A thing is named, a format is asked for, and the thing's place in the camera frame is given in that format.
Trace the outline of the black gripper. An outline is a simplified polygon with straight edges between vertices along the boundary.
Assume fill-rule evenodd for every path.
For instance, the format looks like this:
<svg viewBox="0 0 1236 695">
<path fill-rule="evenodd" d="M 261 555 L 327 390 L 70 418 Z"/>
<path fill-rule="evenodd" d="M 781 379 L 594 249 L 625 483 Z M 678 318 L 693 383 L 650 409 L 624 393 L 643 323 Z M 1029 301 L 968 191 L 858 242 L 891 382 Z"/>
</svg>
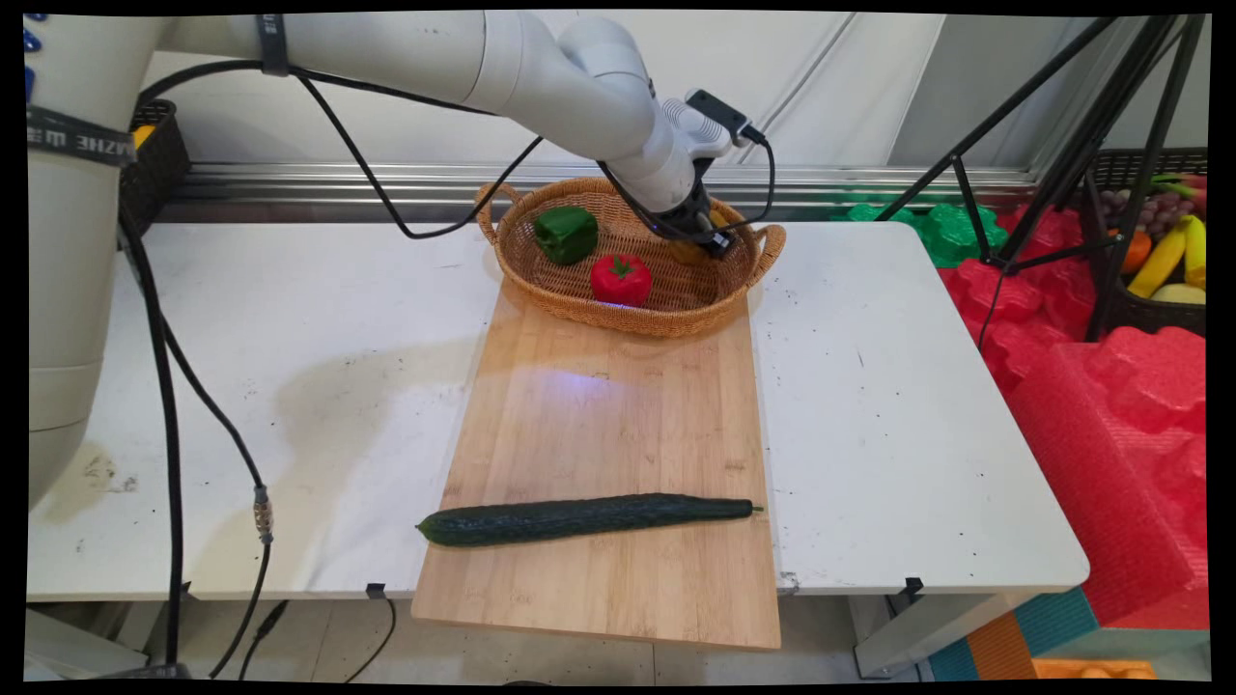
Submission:
<svg viewBox="0 0 1236 695">
<path fill-rule="evenodd" d="M 679 207 L 653 214 L 653 234 L 662 240 L 693 242 L 703 250 L 709 250 L 713 242 L 714 258 L 723 258 L 733 246 L 734 235 L 714 232 L 711 211 L 707 190 L 692 189 Z"/>
</svg>

